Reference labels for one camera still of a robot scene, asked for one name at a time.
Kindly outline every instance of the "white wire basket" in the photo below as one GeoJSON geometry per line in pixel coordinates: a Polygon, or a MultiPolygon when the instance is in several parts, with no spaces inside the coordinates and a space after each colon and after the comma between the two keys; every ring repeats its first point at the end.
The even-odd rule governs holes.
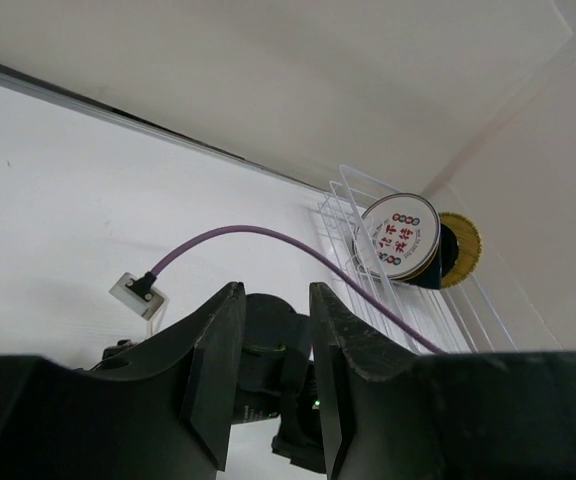
{"type": "MultiPolygon", "coordinates": [[[[360,236],[369,239],[370,225],[361,218],[365,207],[400,190],[352,167],[342,165],[340,172],[341,182],[330,182],[330,192],[324,193],[319,205],[322,243],[329,258],[395,315],[445,351],[516,350],[475,276],[451,289],[428,290],[388,279],[374,248],[353,252],[353,241],[360,236]],[[378,266],[378,276],[363,270],[361,265],[368,264],[378,266]],[[507,339],[507,347],[496,348],[499,342],[493,342],[489,329],[484,328],[484,324],[491,325],[491,321],[487,318],[482,322],[482,312],[492,318],[492,325],[498,326],[507,339]]],[[[362,243],[372,244],[370,240],[362,243]]],[[[341,279],[335,278],[334,288],[366,323],[412,352],[428,353],[341,279]]],[[[495,338],[498,336],[499,332],[495,332],[495,338]]]]}

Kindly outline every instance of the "round container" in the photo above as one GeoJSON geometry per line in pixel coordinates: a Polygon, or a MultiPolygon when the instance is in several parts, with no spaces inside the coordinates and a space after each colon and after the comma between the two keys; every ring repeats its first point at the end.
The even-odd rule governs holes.
{"type": "Polygon", "coordinates": [[[406,280],[432,262],[439,247],[439,215],[424,198],[397,193],[371,205],[362,215],[370,239],[356,232],[353,255],[367,272],[379,276],[370,249],[390,280],[406,280]]]}

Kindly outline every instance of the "purple cable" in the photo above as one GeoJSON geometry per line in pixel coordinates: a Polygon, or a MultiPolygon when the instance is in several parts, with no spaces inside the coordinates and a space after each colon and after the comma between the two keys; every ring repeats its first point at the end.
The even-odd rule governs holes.
{"type": "Polygon", "coordinates": [[[155,265],[151,270],[154,276],[159,276],[159,274],[170,265],[173,261],[175,261],[178,257],[186,253],[193,247],[196,247],[200,243],[205,242],[206,240],[210,240],[211,238],[219,237],[221,235],[226,235],[228,233],[256,233],[258,235],[265,235],[267,237],[276,238],[277,240],[281,240],[282,242],[286,242],[294,247],[303,250],[310,256],[314,257],[315,259],[319,260],[323,263],[326,267],[330,270],[335,272],[336,275],[341,277],[341,279],[346,282],[348,285],[352,287],[352,289],[361,295],[368,303],[370,303],[373,307],[379,310],[382,314],[384,314],[390,321],[392,321],[395,325],[397,325],[400,329],[410,335],[412,338],[417,340],[421,345],[426,347],[432,353],[446,353],[426,337],[421,335],[412,327],[408,326],[401,318],[397,317],[394,313],[388,310],[385,306],[379,302],[375,297],[370,295],[366,290],[364,290],[357,282],[355,282],[352,278],[346,275],[337,265],[332,263],[326,257],[324,257],[321,253],[319,253],[314,248],[309,247],[305,243],[300,242],[299,240],[295,240],[288,235],[284,235],[283,233],[275,232],[274,230],[270,230],[268,228],[263,227],[255,227],[252,225],[230,225],[228,227],[219,227],[215,228],[214,230],[209,230],[207,232],[202,233],[201,235],[197,235],[194,238],[191,238],[187,242],[179,245],[175,248],[172,252],[162,258],[157,265],[155,265]]]}

